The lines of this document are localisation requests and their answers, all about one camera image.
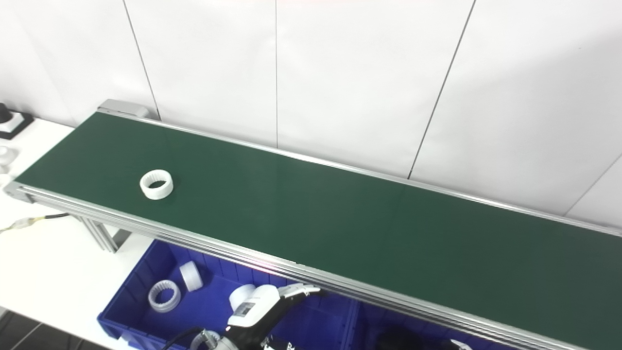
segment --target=white wall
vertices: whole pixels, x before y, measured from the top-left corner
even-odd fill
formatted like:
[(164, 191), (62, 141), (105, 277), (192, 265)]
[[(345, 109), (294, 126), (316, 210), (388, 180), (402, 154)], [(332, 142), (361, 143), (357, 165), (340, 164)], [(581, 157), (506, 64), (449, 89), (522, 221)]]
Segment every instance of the white wall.
[(622, 227), (618, 0), (477, 0), (449, 71), (472, 0), (126, 4), (0, 0), (14, 48), (0, 51), (0, 100), (69, 125), (128, 100), (169, 123)]

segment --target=white cylinder part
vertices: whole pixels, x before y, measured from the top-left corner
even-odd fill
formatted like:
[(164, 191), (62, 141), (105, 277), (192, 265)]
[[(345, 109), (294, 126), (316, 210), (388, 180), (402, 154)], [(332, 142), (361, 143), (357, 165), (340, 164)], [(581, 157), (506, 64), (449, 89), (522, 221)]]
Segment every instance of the white cylinder part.
[[(163, 181), (164, 183), (155, 188), (149, 187), (158, 181)], [(143, 175), (141, 177), (140, 185), (142, 193), (145, 194), (145, 197), (155, 201), (162, 199), (173, 192), (173, 178), (170, 176), (168, 171), (162, 169), (152, 170)]]
[(251, 294), (255, 291), (254, 285), (243, 285), (237, 287), (234, 291), (229, 295), (229, 303), (231, 304), (231, 309), (235, 311), (238, 306), (244, 302), (244, 300), (248, 299)]
[(7, 166), (17, 158), (17, 151), (8, 148), (7, 146), (0, 146), (0, 166)]
[(179, 267), (188, 291), (195, 291), (203, 286), (203, 280), (194, 262), (187, 262)]
[[(173, 291), (173, 296), (163, 303), (156, 302), (157, 295), (167, 289)], [(181, 301), (182, 299), (182, 294), (175, 282), (170, 280), (164, 280), (156, 283), (153, 287), (151, 287), (151, 290), (149, 290), (148, 299), (149, 304), (154, 310), (159, 313), (167, 313), (173, 310), (179, 304), (179, 301)]]

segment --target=white table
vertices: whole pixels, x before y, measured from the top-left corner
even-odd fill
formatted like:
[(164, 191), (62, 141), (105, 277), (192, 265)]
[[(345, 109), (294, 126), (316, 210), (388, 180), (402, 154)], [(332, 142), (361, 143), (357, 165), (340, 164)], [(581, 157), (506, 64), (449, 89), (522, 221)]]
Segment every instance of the white table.
[[(9, 165), (17, 176), (72, 128), (35, 120), (0, 145), (19, 151)], [(57, 214), (0, 192), (0, 228), (23, 217)], [(113, 350), (130, 348), (108, 337), (97, 315), (112, 299), (152, 239), (132, 234), (116, 254), (102, 251), (73, 217), (42, 220), (0, 234), (0, 306)]]

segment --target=black base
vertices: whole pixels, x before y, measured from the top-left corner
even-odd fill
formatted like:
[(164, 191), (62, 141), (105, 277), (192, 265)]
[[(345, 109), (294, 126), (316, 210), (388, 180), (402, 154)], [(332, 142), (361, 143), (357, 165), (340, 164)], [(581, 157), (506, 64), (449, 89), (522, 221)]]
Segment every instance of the black base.
[(10, 133), (0, 131), (0, 138), (4, 138), (6, 140), (13, 139), (15, 135), (19, 134), (23, 129), (26, 128), (26, 126), (30, 125), (30, 123), (35, 120), (35, 118), (30, 113), (22, 113), (22, 116), (24, 117), (24, 121), (20, 123), (17, 128), (15, 128), (15, 130)]

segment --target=panel seam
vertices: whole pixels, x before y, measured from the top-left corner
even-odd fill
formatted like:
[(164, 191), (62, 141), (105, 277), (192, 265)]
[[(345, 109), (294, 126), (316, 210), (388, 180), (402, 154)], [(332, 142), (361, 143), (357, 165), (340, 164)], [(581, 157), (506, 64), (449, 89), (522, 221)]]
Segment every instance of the panel seam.
[(602, 172), (602, 174), (600, 174), (600, 176), (598, 176), (596, 178), (596, 181), (594, 181), (592, 183), (592, 185), (590, 185), (590, 187), (588, 187), (587, 190), (585, 190), (585, 192), (583, 192), (583, 194), (570, 206), (570, 208), (568, 208), (568, 210), (563, 214), (563, 216), (568, 215), (568, 213), (583, 199), (583, 197), (585, 197), (585, 195), (591, 191), (591, 189), (596, 186), (596, 184), (600, 181), (600, 179), (614, 166), (614, 164), (616, 164), (620, 158), (622, 158), (622, 153), (620, 153), (618, 155), (618, 157), (616, 157), (616, 159), (609, 164), (609, 166), (605, 169), (605, 171)]
[(125, 8), (125, 15), (128, 17), (129, 28), (132, 30), (132, 36), (134, 37), (134, 42), (136, 43), (136, 49), (138, 50), (138, 57), (141, 59), (142, 70), (145, 72), (145, 78), (147, 79), (147, 85), (149, 86), (149, 92), (151, 92), (151, 98), (154, 101), (155, 112), (157, 113), (158, 120), (162, 120), (160, 116), (160, 110), (157, 106), (156, 95), (154, 94), (154, 89), (151, 87), (151, 80), (149, 80), (149, 74), (147, 74), (147, 67), (145, 66), (145, 60), (142, 58), (141, 47), (138, 44), (138, 39), (136, 38), (136, 32), (134, 31), (134, 25), (132, 24), (132, 19), (129, 17), (128, 5), (125, 0), (123, 1), (123, 8)]
[(447, 83), (447, 77), (449, 77), (449, 72), (452, 69), (453, 61), (456, 59), (456, 55), (458, 54), (458, 49), (460, 48), (460, 43), (462, 43), (462, 38), (465, 35), (465, 31), (467, 30), (468, 21), (471, 19), (471, 14), (473, 13), (473, 9), (475, 8), (475, 3), (477, 0), (473, 0), (473, 4), (471, 5), (471, 9), (468, 11), (468, 15), (466, 16), (466, 21), (464, 27), (462, 27), (462, 32), (460, 33), (460, 38), (458, 38), (458, 44), (456, 45), (456, 49), (453, 51), (452, 59), (449, 62), (449, 67), (447, 67), (447, 73), (445, 73), (445, 78), (443, 79), (443, 84), (440, 86), (439, 94), (436, 96), (436, 101), (434, 102), (434, 106), (432, 107), (432, 112), (430, 114), (430, 118), (425, 126), (424, 134), (421, 136), (421, 142), (419, 142), (419, 147), (417, 148), (417, 153), (415, 154), (415, 159), (412, 161), (411, 171), (408, 173), (407, 179), (410, 180), (412, 176), (412, 171), (415, 168), (415, 163), (417, 162), (417, 158), (419, 157), (419, 153), (421, 152), (421, 147), (424, 144), (425, 136), (427, 135), (428, 129), (430, 128), (430, 123), (432, 122), (432, 117), (434, 116), (434, 112), (436, 111), (436, 107), (439, 104), (440, 96), (443, 94), (443, 89), (445, 88), (445, 84)]
[(279, 35), (277, 32), (277, 1), (278, 0), (274, 0), (274, 112), (276, 118), (276, 148), (279, 147)]

